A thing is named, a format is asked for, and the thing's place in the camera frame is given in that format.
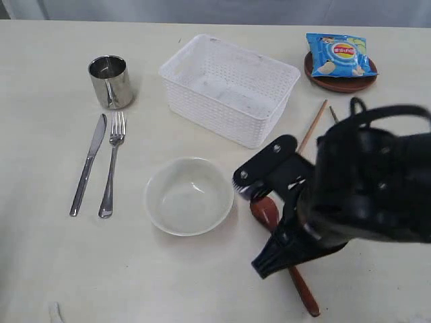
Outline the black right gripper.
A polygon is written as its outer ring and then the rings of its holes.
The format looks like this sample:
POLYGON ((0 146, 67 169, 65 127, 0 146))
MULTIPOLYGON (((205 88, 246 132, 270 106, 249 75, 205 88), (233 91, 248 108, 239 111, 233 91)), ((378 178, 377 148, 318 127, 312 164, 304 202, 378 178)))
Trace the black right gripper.
POLYGON ((394 142, 393 134, 380 129, 319 137, 312 219, 293 199, 284 202, 281 221, 253 260, 259 276, 333 254, 353 239, 395 241, 397 219, 383 181, 393 166, 394 142))

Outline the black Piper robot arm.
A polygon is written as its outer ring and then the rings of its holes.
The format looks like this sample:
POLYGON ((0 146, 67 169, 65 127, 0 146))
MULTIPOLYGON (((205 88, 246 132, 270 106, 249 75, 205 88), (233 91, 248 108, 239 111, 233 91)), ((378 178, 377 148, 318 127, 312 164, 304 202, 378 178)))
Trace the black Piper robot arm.
POLYGON ((355 239, 430 242, 430 135, 398 137, 380 129, 324 135, 310 163, 293 147, 251 159, 257 187, 283 215, 253 267, 262 278, 328 256, 355 239))

